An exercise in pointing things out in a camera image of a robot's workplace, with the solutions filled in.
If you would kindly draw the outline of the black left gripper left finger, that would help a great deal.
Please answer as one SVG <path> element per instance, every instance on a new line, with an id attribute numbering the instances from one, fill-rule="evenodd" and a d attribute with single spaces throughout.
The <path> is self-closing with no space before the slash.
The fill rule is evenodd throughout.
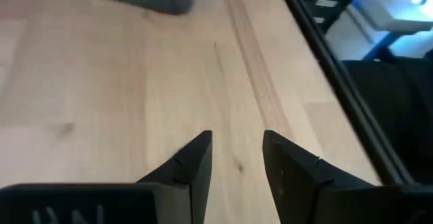
<path id="1" fill-rule="evenodd" d="M 138 180 L 153 185 L 158 223 L 203 224 L 212 175 L 212 132 L 202 131 Z"/>

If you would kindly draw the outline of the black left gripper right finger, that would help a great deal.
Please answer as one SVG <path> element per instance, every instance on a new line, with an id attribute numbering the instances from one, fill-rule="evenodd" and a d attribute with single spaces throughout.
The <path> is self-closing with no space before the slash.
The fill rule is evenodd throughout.
<path id="1" fill-rule="evenodd" d="M 263 136 L 265 171 L 282 223 L 401 223 L 397 187 L 374 186 L 280 134 Z"/>

